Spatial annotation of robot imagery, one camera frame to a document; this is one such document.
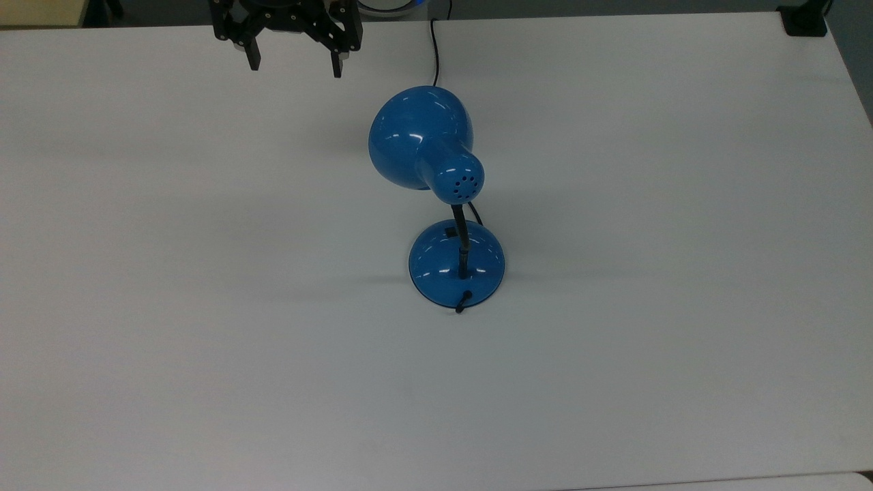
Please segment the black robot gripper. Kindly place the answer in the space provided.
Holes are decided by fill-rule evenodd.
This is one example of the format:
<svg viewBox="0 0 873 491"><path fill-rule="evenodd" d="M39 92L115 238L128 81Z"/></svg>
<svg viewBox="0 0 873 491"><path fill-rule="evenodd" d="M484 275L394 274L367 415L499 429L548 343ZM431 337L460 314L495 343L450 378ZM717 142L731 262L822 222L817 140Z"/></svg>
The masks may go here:
<svg viewBox="0 0 873 491"><path fill-rule="evenodd" d="M239 1L243 20L231 8L212 9L214 36L230 41L246 54L252 71L258 71L261 54L256 37L264 29L306 32L330 51L334 78L341 78L344 60L361 49L363 27L359 10L330 10L331 1Z"/></svg>

